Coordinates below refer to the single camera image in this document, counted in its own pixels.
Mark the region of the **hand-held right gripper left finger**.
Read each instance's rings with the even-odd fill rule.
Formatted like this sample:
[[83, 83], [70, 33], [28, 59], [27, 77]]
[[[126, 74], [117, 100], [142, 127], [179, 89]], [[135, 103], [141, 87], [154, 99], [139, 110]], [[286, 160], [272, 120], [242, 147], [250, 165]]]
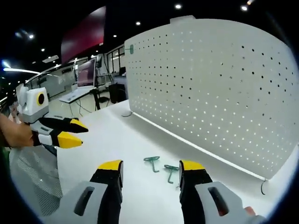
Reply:
[[123, 187], [123, 161], [98, 166], [89, 181], [65, 194], [58, 209], [44, 217], [45, 224], [118, 224]]

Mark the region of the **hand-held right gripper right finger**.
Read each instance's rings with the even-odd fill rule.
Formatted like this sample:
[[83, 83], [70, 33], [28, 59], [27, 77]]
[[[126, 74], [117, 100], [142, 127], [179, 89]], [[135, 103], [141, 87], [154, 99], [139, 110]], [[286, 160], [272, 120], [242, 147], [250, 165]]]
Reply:
[[248, 213], [241, 198], [221, 182], [214, 182], [205, 167], [179, 161], [180, 204], [185, 224], [263, 224], [266, 219]]

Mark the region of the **person's left hand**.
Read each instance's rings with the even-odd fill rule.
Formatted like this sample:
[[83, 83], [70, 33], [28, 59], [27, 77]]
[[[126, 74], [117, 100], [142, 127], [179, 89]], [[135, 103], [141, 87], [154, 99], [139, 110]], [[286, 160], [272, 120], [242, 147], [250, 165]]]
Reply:
[[13, 147], [30, 147], [33, 146], [33, 133], [30, 126], [21, 123], [17, 124], [13, 132]]

